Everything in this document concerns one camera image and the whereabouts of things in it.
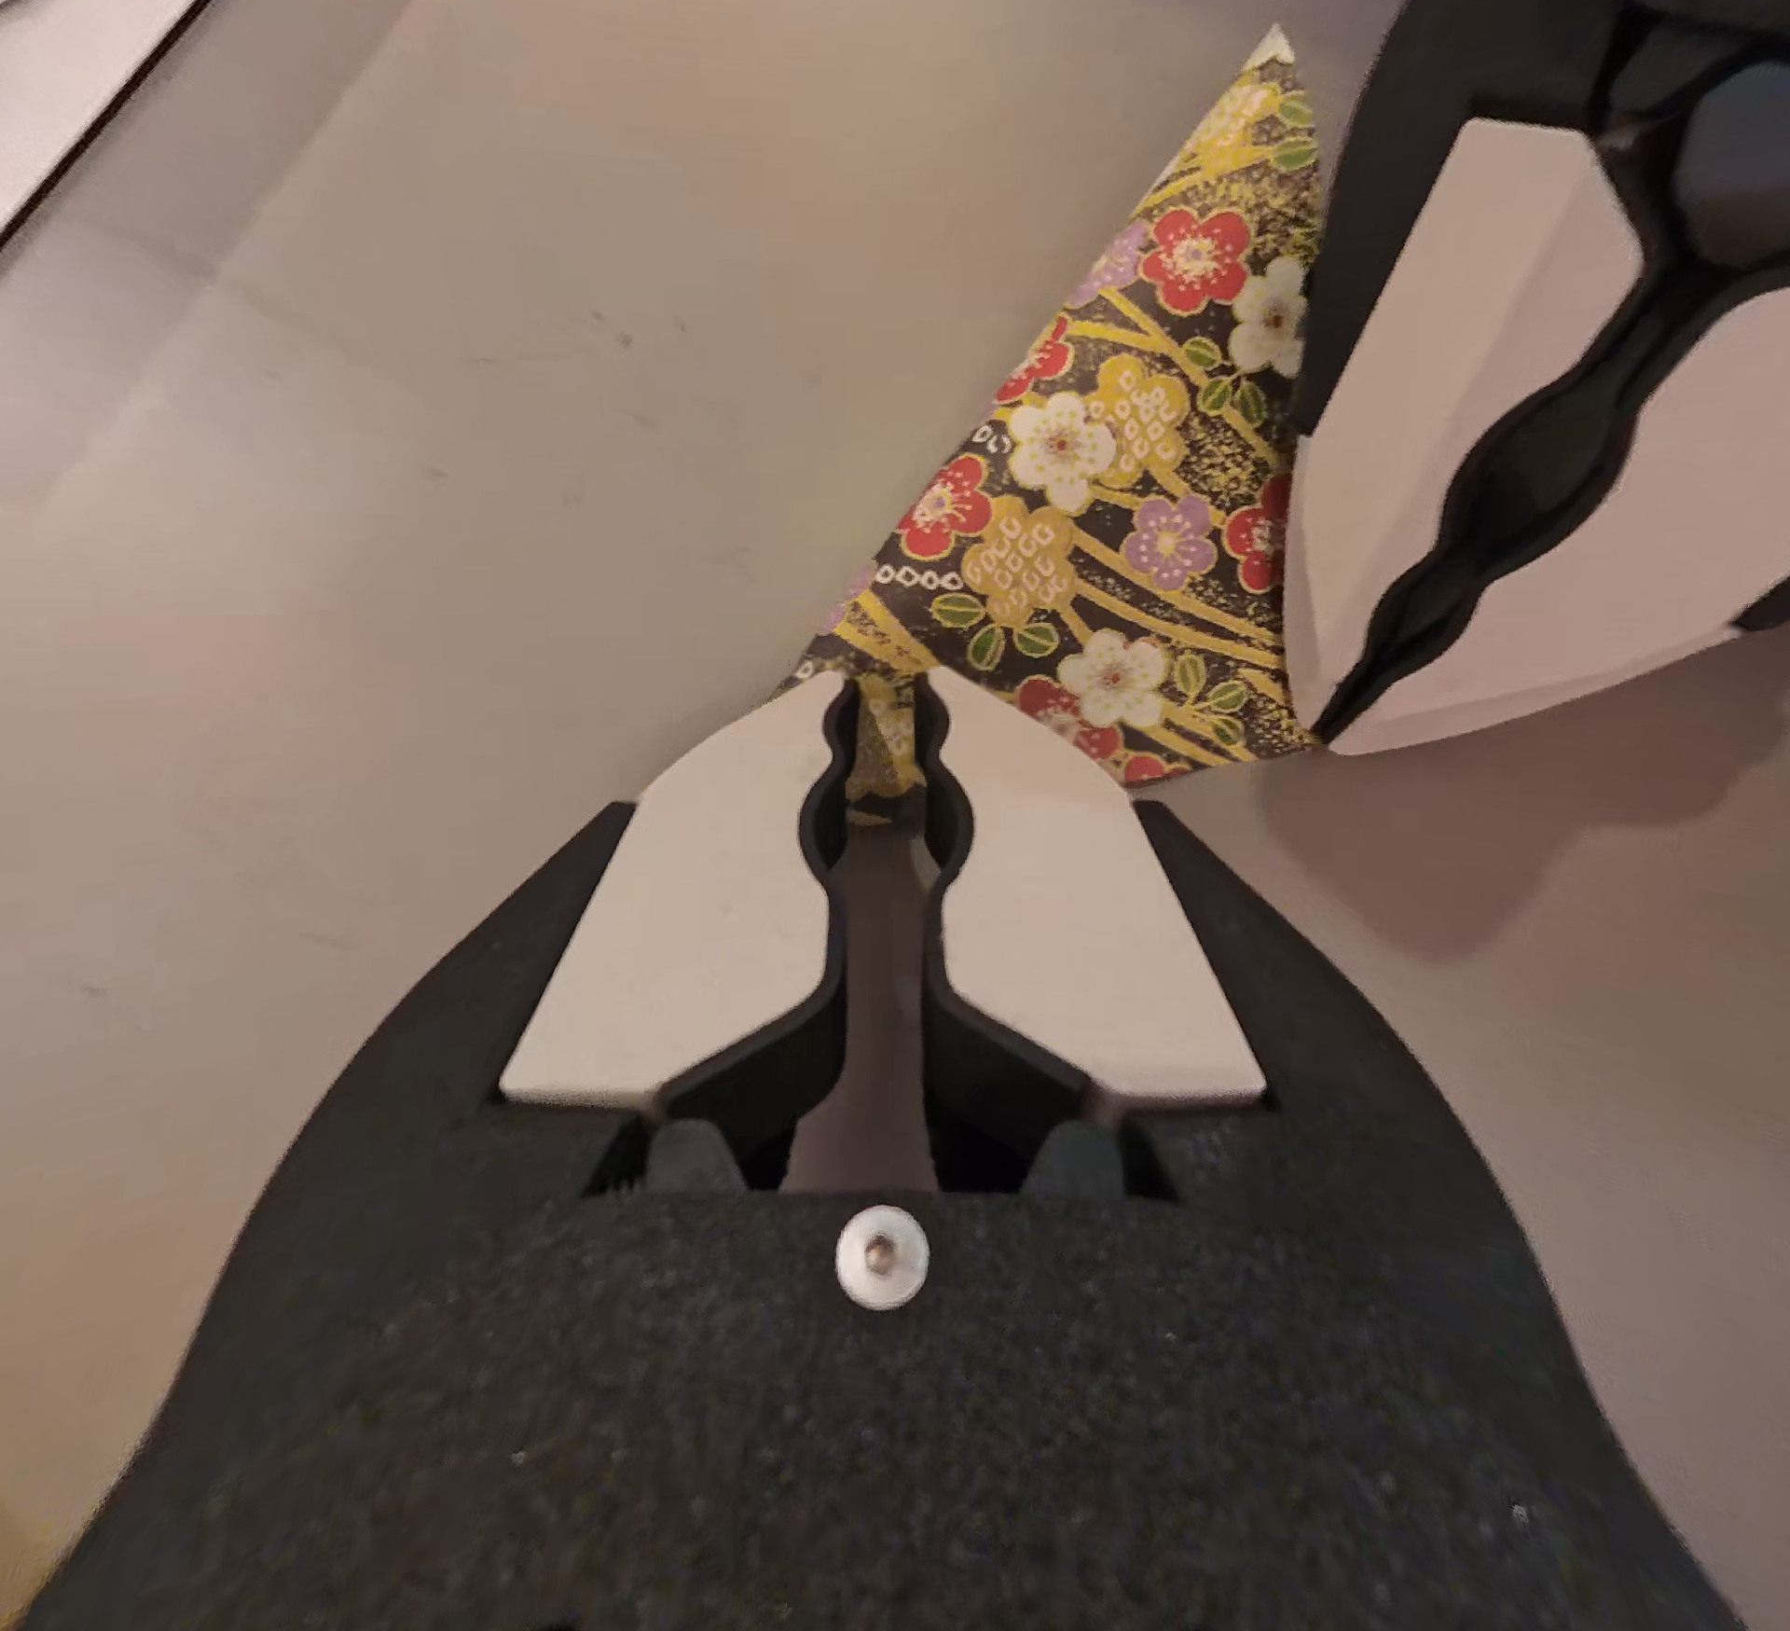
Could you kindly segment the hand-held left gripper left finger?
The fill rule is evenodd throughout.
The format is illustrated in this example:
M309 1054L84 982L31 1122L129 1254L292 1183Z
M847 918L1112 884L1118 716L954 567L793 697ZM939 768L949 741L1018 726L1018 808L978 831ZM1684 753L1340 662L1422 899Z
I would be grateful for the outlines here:
M852 683L816 672L621 804L502 1100L706 1122L754 1183L776 1183L844 1071L847 761Z

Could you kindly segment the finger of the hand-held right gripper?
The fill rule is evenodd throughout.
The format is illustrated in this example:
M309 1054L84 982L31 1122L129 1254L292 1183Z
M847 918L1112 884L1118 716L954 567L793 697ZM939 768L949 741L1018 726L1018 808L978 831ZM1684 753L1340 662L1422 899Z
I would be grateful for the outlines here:
M1629 363L1639 341L1470 468L1327 703L1330 748L1513 723L1785 623L1785 274L1737 274Z
M1575 466L1494 437L1537 410L1643 274L1591 138L1468 122L1301 444L1290 683L1317 738L1455 738L1678 662L1657 591L1617 585L1613 509L1501 579Z

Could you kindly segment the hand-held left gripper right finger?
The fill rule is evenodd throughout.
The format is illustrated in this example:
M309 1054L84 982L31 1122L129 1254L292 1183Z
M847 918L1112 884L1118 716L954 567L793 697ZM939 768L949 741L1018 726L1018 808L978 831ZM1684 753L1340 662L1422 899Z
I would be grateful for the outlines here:
M939 1193L1130 1193L1139 1115L1255 1114L1265 1075L1126 786L927 667L919 1093Z

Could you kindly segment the green floral origami paper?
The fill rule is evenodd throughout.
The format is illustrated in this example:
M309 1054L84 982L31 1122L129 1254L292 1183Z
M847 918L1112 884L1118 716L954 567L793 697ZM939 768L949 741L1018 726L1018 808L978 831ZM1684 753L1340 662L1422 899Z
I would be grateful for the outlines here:
M1315 743L1284 536L1317 237L1317 119L1271 26L793 662L786 685L862 692L858 819L919 810L927 667L1126 792Z

